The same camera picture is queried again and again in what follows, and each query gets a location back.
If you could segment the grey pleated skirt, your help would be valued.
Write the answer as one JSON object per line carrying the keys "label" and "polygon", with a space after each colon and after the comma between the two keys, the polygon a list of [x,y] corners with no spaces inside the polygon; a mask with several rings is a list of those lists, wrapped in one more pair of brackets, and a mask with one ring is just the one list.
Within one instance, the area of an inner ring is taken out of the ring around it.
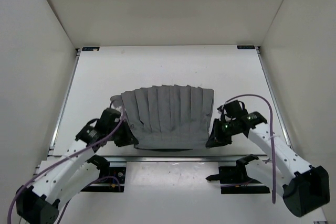
{"label": "grey pleated skirt", "polygon": [[214,90],[192,86],[152,86],[110,98],[123,106],[139,141],[134,148],[177,151],[205,148],[213,115]]}

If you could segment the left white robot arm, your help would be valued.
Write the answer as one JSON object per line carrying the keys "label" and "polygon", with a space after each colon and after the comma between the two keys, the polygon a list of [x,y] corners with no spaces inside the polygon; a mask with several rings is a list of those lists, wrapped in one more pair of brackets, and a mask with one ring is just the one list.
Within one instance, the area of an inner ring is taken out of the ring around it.
{"label": "left white robot arm", "polygon": [[125,108],[107,108],[98,119],[90,120],[76,135],[59,161],[36,174],[22,185],[11,203],[12,211],[28,223],[60,223],[62,213],[71,198],[84,188],[99,182],[109,182],[121,188],[118,174],[110,171],[109,162],[96,154],[97,150],[126,126]]}

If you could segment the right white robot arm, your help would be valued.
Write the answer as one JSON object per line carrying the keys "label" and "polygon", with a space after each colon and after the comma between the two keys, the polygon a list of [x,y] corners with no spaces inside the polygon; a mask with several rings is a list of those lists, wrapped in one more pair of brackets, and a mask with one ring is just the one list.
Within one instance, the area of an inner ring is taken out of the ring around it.
{"label": "right white robot arm", "polygon": [[314,167],[295,153],[273,131],[264,116],[249,113],[243,102],[234,100],[218,108],[221,116],[215,119],[206,147],[220,147],[232,142],[232,137],[243,134],[268,157],[262,161],[249,154],[236,161],[229,173],[219,172],[206,178],[221,181],[232,187],[231,178],[237,178],[239,187],[257,180],[272,191],[272,196],[282,197],[286,207],[296,217],[302,217],[330,202],[329,174],[322,166]]}

